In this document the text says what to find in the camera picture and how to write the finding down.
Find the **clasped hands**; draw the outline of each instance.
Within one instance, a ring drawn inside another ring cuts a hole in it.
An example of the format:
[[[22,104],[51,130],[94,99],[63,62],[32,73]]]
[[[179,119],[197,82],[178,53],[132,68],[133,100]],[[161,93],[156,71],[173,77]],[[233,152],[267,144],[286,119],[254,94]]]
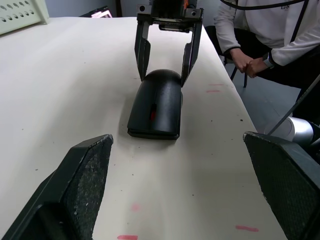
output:
[[[250,78],[255,78],[257,73],[268,68],[262,57],[253,59],[245,55],[240,48],[231,49],[230,54],[236,68],[239,69],[241,73],[248,74]]]

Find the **wristwatch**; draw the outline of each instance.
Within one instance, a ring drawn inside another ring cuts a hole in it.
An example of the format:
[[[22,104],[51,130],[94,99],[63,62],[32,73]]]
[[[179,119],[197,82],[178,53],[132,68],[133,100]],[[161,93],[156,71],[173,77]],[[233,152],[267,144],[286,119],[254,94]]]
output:
[[[270,58],[269,52],[263,55],[262,60],[268,68],[273,69],[275,67],[275,65],[273,64],[273,60]]]

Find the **gray floor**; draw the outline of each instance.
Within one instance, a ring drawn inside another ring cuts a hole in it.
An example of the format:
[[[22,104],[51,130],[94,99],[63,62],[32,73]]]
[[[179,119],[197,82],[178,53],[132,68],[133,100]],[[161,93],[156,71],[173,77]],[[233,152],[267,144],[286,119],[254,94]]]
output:
[[[234,67],[233,64],[225,66],[229,76]],[[238,71],[233,83],[256,130],[263,133],[268,123],[282,118],[295,104],[300,90],[260,77],[248,77],[247,87],[244,88],[244,77],[245,75]]]

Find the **person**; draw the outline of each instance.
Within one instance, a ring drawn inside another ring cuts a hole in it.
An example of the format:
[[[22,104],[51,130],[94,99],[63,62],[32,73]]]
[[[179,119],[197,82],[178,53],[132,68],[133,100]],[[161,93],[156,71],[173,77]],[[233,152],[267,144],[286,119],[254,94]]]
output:
[[[252,7],[279,0],[238,0]],[[219,55],[232,59],[247,73],[301,89],[298,98],[320,74],[320,2],[238,10],[221,3],[215,26],[206,31]],[[309,93],[293,116],[320,124],[320,84]]]

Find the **white table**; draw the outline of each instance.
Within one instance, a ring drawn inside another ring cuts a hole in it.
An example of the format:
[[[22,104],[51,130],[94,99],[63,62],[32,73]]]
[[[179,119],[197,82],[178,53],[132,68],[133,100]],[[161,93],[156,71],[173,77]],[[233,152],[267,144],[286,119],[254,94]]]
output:
[[[255,128],[205,31],[180,138],[127,134],[136,28],[135,18],[55,18],[0,37],[0,236],[72,146],[112,134],[94,240],[285,240],[243,142]],[[190,39],[150,27],[148,72],[181,73]]]

